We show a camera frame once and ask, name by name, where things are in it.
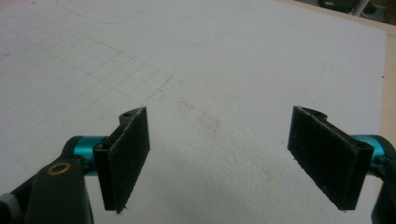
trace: brass ring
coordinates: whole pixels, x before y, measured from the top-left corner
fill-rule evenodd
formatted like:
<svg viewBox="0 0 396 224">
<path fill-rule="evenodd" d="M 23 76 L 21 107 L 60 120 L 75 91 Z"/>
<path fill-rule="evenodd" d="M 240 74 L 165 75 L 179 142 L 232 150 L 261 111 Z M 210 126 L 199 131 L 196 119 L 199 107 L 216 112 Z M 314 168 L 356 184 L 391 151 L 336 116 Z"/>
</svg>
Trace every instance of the brass ring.
<svg viewBox="0 0 396 224">
<path fill-rule="evenodd" d="M 71 165 L 69 162 L 60 162 L 57 163 L 53 166 L 51 166 L 47 173 L 49 175 L 60 175 L 63 174 L 64 172 L 68 171 L 70 169 Z"/>
</svg>

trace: wooden surface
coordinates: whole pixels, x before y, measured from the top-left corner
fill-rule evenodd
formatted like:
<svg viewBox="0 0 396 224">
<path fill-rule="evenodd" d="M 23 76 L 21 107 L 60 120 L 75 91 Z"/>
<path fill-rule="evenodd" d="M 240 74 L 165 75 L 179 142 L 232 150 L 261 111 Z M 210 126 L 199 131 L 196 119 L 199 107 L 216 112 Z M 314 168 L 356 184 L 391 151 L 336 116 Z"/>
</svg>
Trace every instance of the wooden surface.
<svg viewBox="0 0 396 224">
<path fill-rule="evenodd" d="M 287 4 L 297 7 L 311 9 L 324 14 L 343 18 L 349 21 L 355 21 L 360 24 L 372 26 L 387 32 L 387 50 L 384 74 L 384 89 L 382 95 L 381 108 L 381 135 L 387 138 L 394 146 L 396 146 L 396 26 L 385 24 L 377 21 L 370 21 L 364 18 L 354 17 L 345 13 L 331 11 L 322 7 L 314 7 L 308 4 L 280 0 Z"/>
</svg>

